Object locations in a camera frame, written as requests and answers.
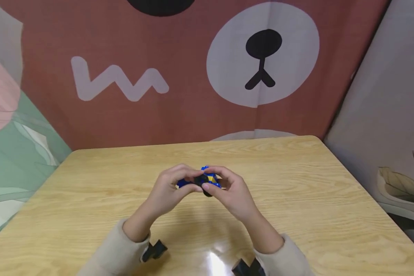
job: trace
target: light wood grain surface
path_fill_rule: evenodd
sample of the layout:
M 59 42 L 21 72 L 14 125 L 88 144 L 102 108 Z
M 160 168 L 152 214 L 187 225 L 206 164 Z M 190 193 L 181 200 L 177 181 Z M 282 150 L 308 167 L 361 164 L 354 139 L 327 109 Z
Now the light wood grain surface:
M 316 137 L 73 152 L 0 233 L 0 275 L 74 275 L 177 163 L 227 166 L 316 275 L 414 275 L 414 244 Z M 152 226 L 169 251 L 134 275 L 232 275 L 254 258 L 244 227 L 191 194 Z

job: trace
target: gray wall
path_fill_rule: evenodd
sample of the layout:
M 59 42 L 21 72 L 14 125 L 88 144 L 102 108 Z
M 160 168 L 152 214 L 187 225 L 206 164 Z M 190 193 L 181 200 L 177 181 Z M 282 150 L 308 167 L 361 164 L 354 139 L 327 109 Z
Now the gray wall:
M 414 0 L 393 0 L 325 143 L 414 241 Z

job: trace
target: person's left hand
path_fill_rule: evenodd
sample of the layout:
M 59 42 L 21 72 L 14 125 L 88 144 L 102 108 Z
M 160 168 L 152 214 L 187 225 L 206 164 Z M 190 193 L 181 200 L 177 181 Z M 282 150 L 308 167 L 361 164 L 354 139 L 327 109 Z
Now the person's left hand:
M 195 184 L 187 184 L 180 189 L 176 183 L 180 179 L 193 181 L 194 177 L 202 175 L 204 171 L 193 169 L 185 164 L 179 164 L 166 169 L 159 174 L 149 197 L 143 205 L 148 206 L 155 218 L 160 217 L 177 206 L 186 195 L 192 192 L 202 192 L 202 188 Z
M 154 221 L 170 211 L 188 194 L 202 192 L 202 188 L 195 184 L 187 184 L 177 189 L 176 183 L 180 179 L 193 181 L 194 177 L 202 175 L 204 171 L 197 171 L 185 164 L 173 166 L 159 174 L 149 197 L 136 212 L 123 224 L 126 236 L 134 242 L 144 241 L 149 234 Z

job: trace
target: white zigzag line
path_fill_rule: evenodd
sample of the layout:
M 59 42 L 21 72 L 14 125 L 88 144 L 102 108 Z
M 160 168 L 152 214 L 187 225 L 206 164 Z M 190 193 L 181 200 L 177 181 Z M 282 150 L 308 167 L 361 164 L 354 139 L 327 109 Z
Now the white zigzag line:
M 77 94 L 83 101 L 90 101 L 95 98 L 112 82 L 115 82 L 127 99 L 132 102 L 139 101 L 151 87 L 155 88 L 160 94 L 169 91 L 169 85 L 158 70 L 154 68 L 147 69 L 136 84 L 132 85 L 126 74 L 117 65 L 110 65 L 91 81 L 87 62 L 84 58 L 81 56 L 74 56 L 71 58 L 71 64 L 75 85 L 77 87 Z

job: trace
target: blue toy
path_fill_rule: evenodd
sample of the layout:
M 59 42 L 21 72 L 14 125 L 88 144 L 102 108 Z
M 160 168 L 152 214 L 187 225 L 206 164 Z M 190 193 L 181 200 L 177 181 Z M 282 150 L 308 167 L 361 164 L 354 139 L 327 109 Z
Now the blue toy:
M 201 169 L 205 170 L 207 169 L 208 166 L 204 166 Z M 190 181 L 186 181 L 185 179 L 181 179 L 178 181 L 177 186 L 178 188 L 181 188 L 184 185 L 190 184 L 192 182 Z M 200 176 L 197 176 L 193 179 L 193 183 L 195 185 L 198 185 L 199 187 L 201 187 L 202 183 L 211 183 L 219 188 L 221 188 L 221 184 L 219 184 L 218 178 L 216 177 L 216 174 L 202 174 Z M 212 195 L 210 195 L 209 193 L 207 193 L 206 191 L 204 191 L 204 195 L 206 195 L 207 197 L 211 197 Z

